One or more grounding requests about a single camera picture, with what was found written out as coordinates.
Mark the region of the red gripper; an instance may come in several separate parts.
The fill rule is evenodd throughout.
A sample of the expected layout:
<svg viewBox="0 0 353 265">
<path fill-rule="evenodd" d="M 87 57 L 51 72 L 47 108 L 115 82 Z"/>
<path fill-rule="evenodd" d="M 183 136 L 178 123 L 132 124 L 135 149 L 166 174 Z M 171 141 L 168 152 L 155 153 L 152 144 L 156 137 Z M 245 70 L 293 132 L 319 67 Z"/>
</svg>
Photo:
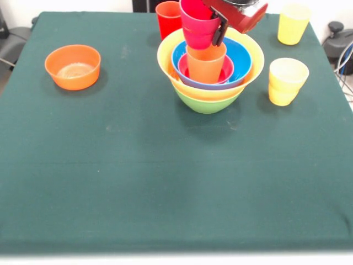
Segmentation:
<svg viewBox="0 0 353 265">
<path fill-rule="evenodd" d="M 228 1 L 203 0 L 202 3 L 212 10 L 211 19 L 218 18 L 220 24 L 212 39 L 213 46 L 220 46 L 229 26 L 244 34 L 252 30 L 265 15 L 267 1 Z"/>
</svg>

